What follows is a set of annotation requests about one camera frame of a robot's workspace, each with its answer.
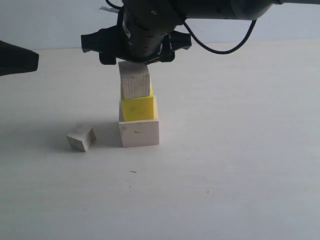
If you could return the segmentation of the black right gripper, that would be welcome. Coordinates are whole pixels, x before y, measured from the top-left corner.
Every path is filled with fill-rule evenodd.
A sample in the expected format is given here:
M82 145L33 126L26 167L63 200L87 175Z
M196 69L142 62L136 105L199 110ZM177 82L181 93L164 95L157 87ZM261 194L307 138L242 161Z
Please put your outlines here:
M192 45L191 35L178 32L183 24L169 0L125 0L116 25L81 36L82 51L97 52L103 65L117 59L149 65L171 62L175 52Z

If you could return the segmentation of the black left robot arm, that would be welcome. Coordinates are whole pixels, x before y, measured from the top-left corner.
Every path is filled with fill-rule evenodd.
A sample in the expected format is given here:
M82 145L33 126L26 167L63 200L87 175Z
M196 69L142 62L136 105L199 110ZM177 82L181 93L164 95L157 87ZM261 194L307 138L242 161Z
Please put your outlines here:
M103 65L117 59L149 65L175 59L175 52L189 49L197 37L192 30L176 31L187 19L250 21L247 40L273 0L125 0L116 6L116 25L80 37L83 52L97 52Z

